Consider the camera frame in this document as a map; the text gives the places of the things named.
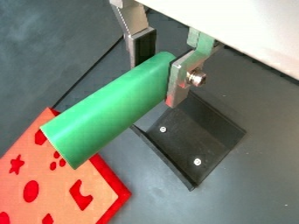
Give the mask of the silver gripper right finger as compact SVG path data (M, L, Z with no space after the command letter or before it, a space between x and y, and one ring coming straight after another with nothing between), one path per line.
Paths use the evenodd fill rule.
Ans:
M203 72L205 61L223 47L209 34L190 28L187 45L191 50L177 58L170 67L170 79L166 104L175 108L187 98L191 86L205 84L207 74Z

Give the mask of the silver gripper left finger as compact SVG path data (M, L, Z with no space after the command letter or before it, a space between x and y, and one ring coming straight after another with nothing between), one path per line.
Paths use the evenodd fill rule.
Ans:
M137 0L109 0L121 24L131 67L155 55L157 29L149 24L146 8Z

